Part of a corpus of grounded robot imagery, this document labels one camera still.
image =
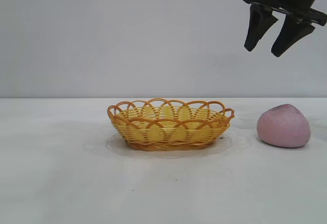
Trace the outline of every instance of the wicker basket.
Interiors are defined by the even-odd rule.
[[[218,105],[221,111],[211,110],[212,105]],[[184,103],[162,98],[121,102],[110,106],[107,112],[127,144],[145,151],[206,148],[228,129],[234,118],[234,110],[226,109],[221,102]]]

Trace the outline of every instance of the table surface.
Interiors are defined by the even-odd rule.
[[[128,148],[106,108],[132,99],[0,99],[0,223],[327,223],[327,98],[201,99],[236,117],[188,152]],[[285,103],[311,124],[303,148],[257,138]]]

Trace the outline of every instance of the white wall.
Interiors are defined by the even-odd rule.
[[[278,59],[278,15],[248,53],[242,0],[0,0],[0,15],[0,97],[327,96],[327,27]]]

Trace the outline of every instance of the pink object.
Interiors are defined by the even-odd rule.
[[[263,142],[280,147],[304,146],[311,136],[309,122],[291,104],[280,105],[263,113],[256,129]]]

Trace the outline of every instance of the basket base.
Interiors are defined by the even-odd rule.
[[[142,145],[135,142],[126,141],[127,145],[136,150],[142,151],[187,151],[187,150],[202,150],[210,145],[214,144],[215,141],[203,144],[203,142],[194,142],[192,144],[181,144],[181,145],[167,145],[165,143],[154,143],[149,145]]]

